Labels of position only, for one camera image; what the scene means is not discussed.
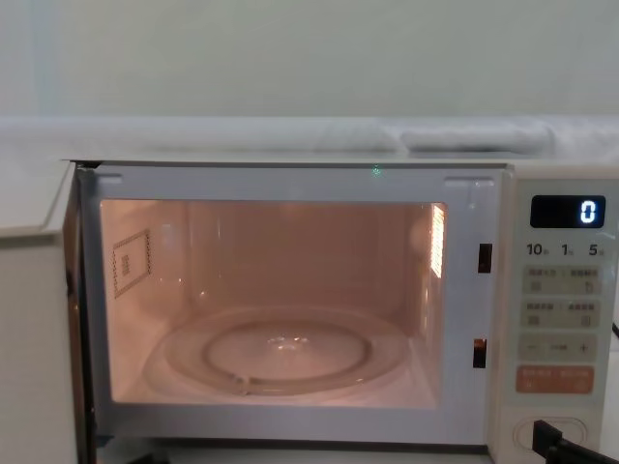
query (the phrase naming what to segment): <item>digital display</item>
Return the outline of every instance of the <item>digital display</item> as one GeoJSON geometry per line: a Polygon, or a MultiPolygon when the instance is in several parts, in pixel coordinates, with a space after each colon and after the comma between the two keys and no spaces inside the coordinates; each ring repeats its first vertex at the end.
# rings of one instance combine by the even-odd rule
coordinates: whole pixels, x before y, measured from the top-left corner
{"type": "Polygon", "coordinates": [[[536,195],[531,201],[531,227],[599,229],[605,209],[606,199],[599,195],[536,195]]]}

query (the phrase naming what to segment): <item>microwave side panel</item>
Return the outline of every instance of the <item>microwave side panel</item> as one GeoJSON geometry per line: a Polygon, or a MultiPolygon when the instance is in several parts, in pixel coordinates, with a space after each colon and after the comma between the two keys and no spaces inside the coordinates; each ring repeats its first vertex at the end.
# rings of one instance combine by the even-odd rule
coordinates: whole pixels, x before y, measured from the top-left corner
{"type": "Polygon", "coordinates": [[[494,325],[502,346],[488,447],[499,464],[534,458],[537,419],[568,440],[599,447],[617,281],[618,174],[611,166],[516,166],[517,233],[506,250],[510,269],[501,275],[498,306],[506,317],[494,325]],[[602,212],[604,223],[596,216],[602,212]],[[538,221],[545,222],[534,227],[538,221]]]}

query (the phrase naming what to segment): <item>vent grille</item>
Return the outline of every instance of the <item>vent grille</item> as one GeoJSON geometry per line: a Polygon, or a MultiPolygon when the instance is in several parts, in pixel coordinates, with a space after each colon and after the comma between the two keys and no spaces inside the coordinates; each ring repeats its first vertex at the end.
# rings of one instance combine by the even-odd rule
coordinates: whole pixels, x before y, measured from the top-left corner
{"type": "Polygon", "coordinates": [[[150,229],[144,229],[114,244],[112,272],[115,299],[153,272],[150,229]]]}

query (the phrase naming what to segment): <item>orange button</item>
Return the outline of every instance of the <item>orange button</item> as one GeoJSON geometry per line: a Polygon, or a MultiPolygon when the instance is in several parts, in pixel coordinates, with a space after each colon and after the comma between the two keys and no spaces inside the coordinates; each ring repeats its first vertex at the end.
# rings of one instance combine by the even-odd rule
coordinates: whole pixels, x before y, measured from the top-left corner
{"type": "Polygon", "coordinates": [[[520,365],[516,372],[516,391],[587,394],[593,390],[593,379],[590,365],[520,365]]]}

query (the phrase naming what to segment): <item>control panel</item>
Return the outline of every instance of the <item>control panel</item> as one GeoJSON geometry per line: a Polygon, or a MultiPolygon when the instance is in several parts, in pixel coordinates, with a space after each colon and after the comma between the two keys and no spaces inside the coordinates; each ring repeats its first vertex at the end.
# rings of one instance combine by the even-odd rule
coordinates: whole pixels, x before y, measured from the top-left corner
{"type": "Polygon", "coordinates": [[[604,389],[616,285],[609,181],[520,181],[510,389],[520,401],[604,389]]]}

